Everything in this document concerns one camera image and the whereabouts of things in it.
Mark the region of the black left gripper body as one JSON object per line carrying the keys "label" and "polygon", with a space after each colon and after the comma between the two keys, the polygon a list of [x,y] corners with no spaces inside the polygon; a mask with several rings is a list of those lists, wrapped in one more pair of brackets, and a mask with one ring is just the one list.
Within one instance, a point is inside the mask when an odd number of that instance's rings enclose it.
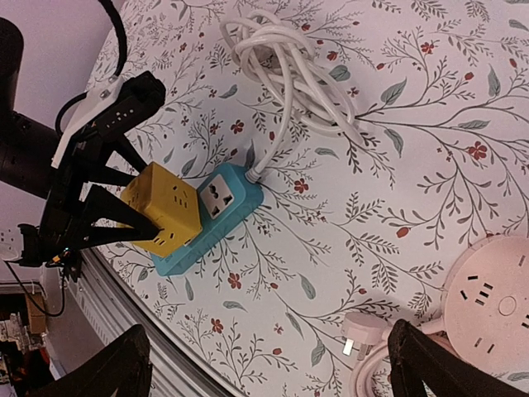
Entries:
{"label": "black left gripper body", "polygon": [[88,191],[93,185],[105,185],[88,180],[90,141],[95,139],[102,140],[100,136],[92,136],[87,141],[69,143],[67,156],[54,172],[39,225],[39,234],[42,237],[72,250],[76,250],[74,229],[78,225]]}

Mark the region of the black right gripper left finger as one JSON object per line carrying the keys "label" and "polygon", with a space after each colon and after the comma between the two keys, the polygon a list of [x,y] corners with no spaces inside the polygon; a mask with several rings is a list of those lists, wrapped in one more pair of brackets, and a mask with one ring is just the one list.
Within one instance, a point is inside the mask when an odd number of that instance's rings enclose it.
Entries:
{"label": "black right gripper left finger", "polygon": [[144,327],[135,324],[78,369],[30,395],[148,397],[152,371],[150,340]]}

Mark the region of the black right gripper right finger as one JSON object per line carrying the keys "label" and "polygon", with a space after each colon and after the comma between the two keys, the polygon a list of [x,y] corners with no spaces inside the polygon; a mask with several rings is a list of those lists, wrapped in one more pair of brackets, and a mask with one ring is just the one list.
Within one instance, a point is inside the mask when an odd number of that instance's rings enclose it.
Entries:
{"label": "black right gripper right finger", "polygon": [[508,397],[522,392],[456,358],[406,320],[398,320],[388,337],[390,380],[397,397]]}

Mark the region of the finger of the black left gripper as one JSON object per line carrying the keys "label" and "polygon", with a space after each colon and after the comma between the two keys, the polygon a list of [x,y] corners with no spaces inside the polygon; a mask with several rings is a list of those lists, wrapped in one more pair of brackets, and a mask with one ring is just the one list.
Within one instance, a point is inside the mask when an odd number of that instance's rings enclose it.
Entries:
{"label": "finger of the black left gripper", "polygon": [[112,142],[90,141],[88,180],[99,184],[127,186],[147,163],[127,138]]}
{"label": "finger of the black left gripper", "polygon": [[99,185],[93,185],[83,201],[74,229],[74,249],[114,242],[153,240],[160,229],[142,213]]}

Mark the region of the yellow cube socket adapter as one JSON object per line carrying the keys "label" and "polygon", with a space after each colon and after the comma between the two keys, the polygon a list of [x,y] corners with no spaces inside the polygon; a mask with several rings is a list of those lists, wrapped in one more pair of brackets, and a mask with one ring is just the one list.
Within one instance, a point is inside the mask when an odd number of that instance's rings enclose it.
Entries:
{"label": "yellow cube socket adapter", "polygon": [[169,256],[203,229],[197,190],[155,162],[133,178],[120,199],[159,228],[156,236],[134,243],[156,256]]}

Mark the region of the teal power strip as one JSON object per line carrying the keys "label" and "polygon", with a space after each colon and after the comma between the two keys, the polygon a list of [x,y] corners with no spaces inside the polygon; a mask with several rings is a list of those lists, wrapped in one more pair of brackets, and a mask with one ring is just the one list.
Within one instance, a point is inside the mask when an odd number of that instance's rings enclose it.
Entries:
{"label": "teal power strip", "polygon": [[182,275],[231,233],[264,201],[258,184],[245,177],[240,165],[219,165],[198,187],[202,231],[189,243],[166,257],[152,255],[161,276]]}

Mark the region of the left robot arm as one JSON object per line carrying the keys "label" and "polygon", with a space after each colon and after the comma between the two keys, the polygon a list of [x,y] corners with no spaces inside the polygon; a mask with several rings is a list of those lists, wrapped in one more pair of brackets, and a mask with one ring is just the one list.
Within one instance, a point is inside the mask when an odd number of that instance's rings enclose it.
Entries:
{"label": "left robot arm", "polygon": [[165,87],[151,72],[124,80],[126,32],[111,1],[102,8],[114,26],[119,56],[116,70],[101,88],[70,99],[55,127],[46,127],[14,109],[23,37],[1,20],[1,180],[45,200],[37,226],[20,225],[21,257],[46,261],[63,251],[79,251],[113,242],[154,239],[159,228],[110,193],[133,175],[107,166],[117,153],[134,170],[147,164],[126,137],[154,116],[165,100]]}

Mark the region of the round pink socket hub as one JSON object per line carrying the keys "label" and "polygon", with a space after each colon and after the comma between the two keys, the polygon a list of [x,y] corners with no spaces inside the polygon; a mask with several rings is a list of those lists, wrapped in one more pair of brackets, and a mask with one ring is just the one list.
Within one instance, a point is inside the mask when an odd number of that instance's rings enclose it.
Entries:
{"label": "round pink socket hub", "polygon": [[528,239],[490,237],[450,269],[441,299],[449,342],[488,373],[528,366]]}

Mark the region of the floral patterned table mat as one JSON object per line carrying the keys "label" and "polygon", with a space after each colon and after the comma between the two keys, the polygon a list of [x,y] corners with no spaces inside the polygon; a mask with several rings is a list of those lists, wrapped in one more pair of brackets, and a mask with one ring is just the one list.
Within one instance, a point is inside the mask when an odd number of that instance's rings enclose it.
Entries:
{"label": "floral patterned table mat", "polygon": [[126,77],[165,106],[130,132],[190,184],[252,165],[283,109],[241,73],[219,25],[264,9],[303,33],[354,104],[362,142],[291,121],[264,202],[181,276],[129,243],[101,254],[159,329],[249,396],[345,396],[345,313],[441,311],[456,258],[528,234],[525,1],[128,1]]}

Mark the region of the aluminium front rail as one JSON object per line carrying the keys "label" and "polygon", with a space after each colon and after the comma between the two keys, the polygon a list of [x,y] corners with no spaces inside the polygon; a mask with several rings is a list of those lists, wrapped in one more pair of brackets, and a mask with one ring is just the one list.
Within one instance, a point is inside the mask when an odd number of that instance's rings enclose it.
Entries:
{"label": "aluminium front rail", "polygon": [[69,290],[106,345],[133,325],[144,327],[153,364],[151,396],[242,395],[171,332],[98,251],[82,252],[78,282]]}

